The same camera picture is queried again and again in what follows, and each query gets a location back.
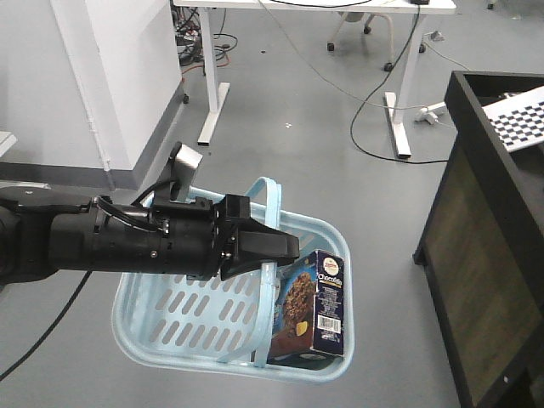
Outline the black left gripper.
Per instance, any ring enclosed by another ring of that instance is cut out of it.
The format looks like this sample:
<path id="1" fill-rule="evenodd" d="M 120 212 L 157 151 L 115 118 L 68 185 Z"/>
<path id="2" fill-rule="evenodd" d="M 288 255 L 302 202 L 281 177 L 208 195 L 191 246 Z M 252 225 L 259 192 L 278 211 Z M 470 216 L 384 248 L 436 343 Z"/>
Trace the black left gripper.
<path id="1" fill-rule="evenodd" d="M 213 202 L 167 202 L 149 208 L 118 206 L 97 199 L 91 235 L 91 268 L 108 272 L 188 275 L 226 281 L 260 270 L 263 264 L 287 265 L 300 257 L 295 235 L 251 224 L 250 200 L 226 195 Z"/>

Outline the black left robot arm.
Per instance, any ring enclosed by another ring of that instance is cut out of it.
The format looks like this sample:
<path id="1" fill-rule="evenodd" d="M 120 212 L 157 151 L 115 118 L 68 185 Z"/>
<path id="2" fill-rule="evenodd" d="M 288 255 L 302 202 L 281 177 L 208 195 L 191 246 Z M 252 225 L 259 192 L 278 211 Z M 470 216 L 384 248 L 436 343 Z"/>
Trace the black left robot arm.
<path id="1" fill-rule="evenodd" d="M 118 206 L 104 195 L 1 190 L 4 285 L 44 280 L 62 269 L 226 281 L 299 256 L 299 239 L 253 219 L 243 195 L 187 203 L 155 196 L 142 207 Z"/>

